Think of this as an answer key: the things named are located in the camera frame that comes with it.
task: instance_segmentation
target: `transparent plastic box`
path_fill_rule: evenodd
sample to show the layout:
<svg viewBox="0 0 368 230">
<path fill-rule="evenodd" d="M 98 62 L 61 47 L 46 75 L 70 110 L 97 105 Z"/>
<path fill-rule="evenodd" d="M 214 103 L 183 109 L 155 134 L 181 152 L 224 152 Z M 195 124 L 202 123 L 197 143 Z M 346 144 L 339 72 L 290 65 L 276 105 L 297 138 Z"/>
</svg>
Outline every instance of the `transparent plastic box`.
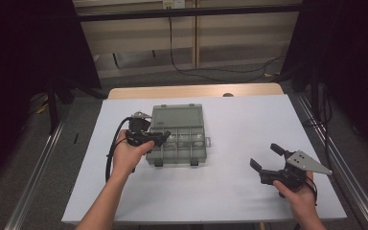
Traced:
<svg viewBox="0 0 368 230">
<path fill-rule="evenodd" d="M 151 132 L 169 131 L 160 148 L 146 155 L 149 164 L 190 164 L 197 166 L 207 158 L 204 119 L 201 104 L 156 105 L 151 115 Z"/>
</svg>

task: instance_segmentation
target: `person's right arm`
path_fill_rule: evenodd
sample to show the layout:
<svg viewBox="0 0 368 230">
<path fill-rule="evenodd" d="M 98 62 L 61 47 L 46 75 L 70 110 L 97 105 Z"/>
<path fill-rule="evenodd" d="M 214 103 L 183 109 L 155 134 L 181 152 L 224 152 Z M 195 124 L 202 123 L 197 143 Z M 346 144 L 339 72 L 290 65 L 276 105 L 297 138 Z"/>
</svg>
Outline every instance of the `person's right arm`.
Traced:
<svg viewBox="0 0 368 230">
<path fill-rule="evenodd" d="M 312 172 L 307 172 L 307 177 L 313 178 Z M 295 220 L 305 230 L 326 229 L 315 209 L 315 200 L 312 191 L 304 185 L 299 191 L 293 192 L 280 181 L 274 181 L 273 185 L 289 201 L 291 213 Z"/>
</svg>

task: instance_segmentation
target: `person's left hand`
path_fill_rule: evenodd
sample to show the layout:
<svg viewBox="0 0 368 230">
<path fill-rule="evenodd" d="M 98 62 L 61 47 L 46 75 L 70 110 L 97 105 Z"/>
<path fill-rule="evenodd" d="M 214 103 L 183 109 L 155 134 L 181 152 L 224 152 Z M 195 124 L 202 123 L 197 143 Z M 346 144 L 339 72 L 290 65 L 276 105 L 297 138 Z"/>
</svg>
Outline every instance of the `person's left hand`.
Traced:
<svg viewBox="0 0 368 230">
<path fill-rule="evenodd" d="M 139 163 L 142 155 L 145 155 L 146 152 L 154 147 L 153 141 L 146 142 L 138 147 L 131 146 L 127 140 L 124 140 L 126 139 L 126 133 L 127 131 L 125 129 L 121 130 L 119 132 L 118 140 L 116 140 L 116 143 L 119 143 L 121 140 L 123 141 L 119 143 L 113 152 L 112 174 L 130 174 Z"/>
</svg>

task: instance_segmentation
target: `white table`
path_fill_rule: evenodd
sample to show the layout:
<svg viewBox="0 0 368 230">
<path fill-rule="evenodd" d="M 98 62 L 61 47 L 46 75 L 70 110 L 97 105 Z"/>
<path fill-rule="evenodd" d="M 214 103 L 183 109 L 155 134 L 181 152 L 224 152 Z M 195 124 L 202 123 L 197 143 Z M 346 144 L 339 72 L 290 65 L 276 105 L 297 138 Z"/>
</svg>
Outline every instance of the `white table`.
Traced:
<svg viewBox="0 0 368 230">
<path fill-rule="evenodd" d="M 106 100 L 62 221 L 78 223 L 104 186 L 106 155 L 116 127 L 141 110 L 160 104 L 202 104 L 207 149 L 205 164 L 155 168 L 145 157 L 125 186 L 115 216 L 119 223 L 220 223 L 292 219 L 288 202 L 273 186 L 260 183 L 249 166 L 280 170 L 284 158 L 269 147 L 303 150 L 318 159 L 287 95 L 234 98 Z M 346 214 L 326 175 L 314 174 L 322 219 Z"/>
</svg>

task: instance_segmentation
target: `power outlet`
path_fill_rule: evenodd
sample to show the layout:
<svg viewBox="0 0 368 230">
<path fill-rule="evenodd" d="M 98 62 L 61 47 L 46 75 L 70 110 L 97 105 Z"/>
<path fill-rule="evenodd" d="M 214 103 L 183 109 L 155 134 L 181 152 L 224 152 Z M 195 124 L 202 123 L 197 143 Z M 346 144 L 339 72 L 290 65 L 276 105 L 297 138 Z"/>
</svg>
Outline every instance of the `power outlet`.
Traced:
<svg viewBox="0 0 368 230">
<path fill-rule="evenodd" d="M 163 9 L 173 9 L 174 8 L 174 1 L 173 0 L 163 0 Z"/>
<path fill-rule="evenodd" d="M 174 0 L 174 9 L 184 9 L 185 8 L 185 0 Z"/>
</svg>

